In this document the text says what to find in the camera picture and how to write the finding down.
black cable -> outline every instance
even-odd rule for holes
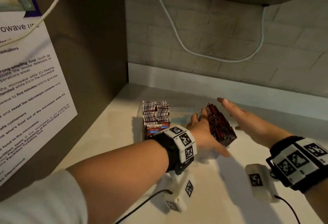
[[[133,214],[134,212],[136,212],[138,209],[140,209],[146,202],[148,202],[150,199],[152,199],[153,197],[157,196],[159,193],[162,192],[166,192],[169,193],[170,195],[173,194],[172,191],[170,190],[160,190],[158,192],[156,192],[155,194],[153,194],[151,197],[149,197],[146,201],[144,201],[142,204],[140,204],[138,207],[136,207],[134,210],[132,210],[130,213],[128,213],[125,217],[123,217],[122,219],[120,219],[118,222],[116,222],[115,224],[121,223],[123,220],[125,220],[126,218],[128,218],[131,214]]]
[[[283,200],[289,207],[290,207],[290,209],[293,211],[293,213],[294,213],[294,215],[295,215],[295,217],[296,217],[296,220],[297,220],[297,222],[298,222],[298,224],[301,224],[301,222],[299,221],[299,219],[298,219],[298,217],[297,217],[297,214],[296,214],[296,212],[295,212],[295,210],[293,209],[293,207],[285,200],[285,199],[283,199],[283,198],[281,198],[281,197],[279,197],[279,196],[276,196],[276,195],[274,195],[274,197],[275,198],[277,198],[277,199],[280,199],[280,200]]]

